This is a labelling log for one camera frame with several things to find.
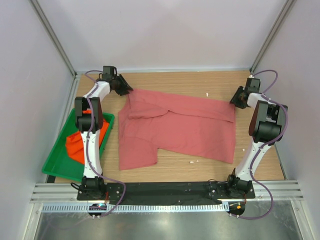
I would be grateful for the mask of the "green plastic tray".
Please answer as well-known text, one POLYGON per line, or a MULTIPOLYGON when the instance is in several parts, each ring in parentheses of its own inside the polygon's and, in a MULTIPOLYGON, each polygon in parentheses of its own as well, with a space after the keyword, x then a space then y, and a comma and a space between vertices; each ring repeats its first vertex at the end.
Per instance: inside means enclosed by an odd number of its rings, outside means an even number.
POLYGON ((85 166, 71 159, 67 154, 65 146, 67 137, 77 132, 77 130, 75 125, 75 110, 72 109, 42 167, 44 174, 74 182, 82 180, 85 166))

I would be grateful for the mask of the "aluminium rail profile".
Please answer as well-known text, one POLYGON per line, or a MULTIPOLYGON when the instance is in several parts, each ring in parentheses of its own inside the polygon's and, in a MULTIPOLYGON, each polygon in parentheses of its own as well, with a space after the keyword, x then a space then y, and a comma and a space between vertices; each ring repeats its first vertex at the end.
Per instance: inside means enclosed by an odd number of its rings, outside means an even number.
MULTIPOLYGON (((261 181, 270 190, 274 201, 303 201, 304 197, 297 180, 261 181)), ((69 183, 37 183, 32 191, 32 203, 73 202, 78 191, 69 183)))

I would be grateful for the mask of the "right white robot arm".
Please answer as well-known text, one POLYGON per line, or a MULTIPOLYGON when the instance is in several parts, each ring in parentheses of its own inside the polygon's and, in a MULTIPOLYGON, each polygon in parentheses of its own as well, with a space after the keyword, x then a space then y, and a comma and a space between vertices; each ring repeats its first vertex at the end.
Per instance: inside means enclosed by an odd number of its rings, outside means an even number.
POLYGON ((288 106, 277 103, 256 87, 239 86, 230 100, 240 109, 254 109, 248 134, 251 142, 240 164, 227 178, 225 192, 231 198, 253 191, 255 172, 266 152, 282 139, 288 126, 288 106))

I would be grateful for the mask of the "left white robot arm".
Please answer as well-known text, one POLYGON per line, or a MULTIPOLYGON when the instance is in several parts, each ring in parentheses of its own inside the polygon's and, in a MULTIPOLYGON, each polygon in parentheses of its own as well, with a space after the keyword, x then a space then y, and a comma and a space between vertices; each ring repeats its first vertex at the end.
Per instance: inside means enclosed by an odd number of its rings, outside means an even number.
POLYGON ((101 101, 111 92, 127 95, 132 87, 121 74, 100 73, 93 88, 84 96, 74 100, 75 126, 80 131, 84 151, 84 171, 77 187, 77 199, 101 200, 107 195, 106 177, 100 163, 99 138, 104 116, 101 101))

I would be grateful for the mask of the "orange t shirt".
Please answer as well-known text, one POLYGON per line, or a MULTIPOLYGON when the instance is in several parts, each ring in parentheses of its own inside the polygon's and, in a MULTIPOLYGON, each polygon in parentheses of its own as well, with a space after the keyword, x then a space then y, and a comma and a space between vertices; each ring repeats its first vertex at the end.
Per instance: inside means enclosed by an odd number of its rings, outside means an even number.
MULTIPOLYGON (((99 147, 101 147, 107 130, 109 128, 109 123, 104 119, 103 125, 100 130, 99 135, 99 147)), ((84 165, 85 164, 85 153, 83 140, 80 131, 76 131, 75 133, 66 137, 65 147, 67 151, 67 155, 73 159, 74 161, 84 165)))

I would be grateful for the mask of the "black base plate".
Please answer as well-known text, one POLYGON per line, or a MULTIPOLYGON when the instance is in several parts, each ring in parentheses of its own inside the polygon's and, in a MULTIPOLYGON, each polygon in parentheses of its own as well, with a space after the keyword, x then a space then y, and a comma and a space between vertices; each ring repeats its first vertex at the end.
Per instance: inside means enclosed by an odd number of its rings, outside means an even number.
POLYGON ((226 182, 127 182, 107 183, 104 192, 85 192, 83 186, 71 183, 78 190, 80 201, 107 201, 111 205, 120 202, 130 206, 200 206, 219 205, 223 200, 254 199, 252 183, 245 189, 237 189, 226 182))

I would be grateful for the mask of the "pink t shirt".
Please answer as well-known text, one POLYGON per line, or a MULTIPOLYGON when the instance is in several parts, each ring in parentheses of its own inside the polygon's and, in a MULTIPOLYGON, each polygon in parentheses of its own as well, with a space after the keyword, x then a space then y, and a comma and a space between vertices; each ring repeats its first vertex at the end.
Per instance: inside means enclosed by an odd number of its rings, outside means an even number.
POLYGON ((232 164, 235 106, 227 101, 135 89, 118 112, 118 167, 155 165, 158 150, 232 164))

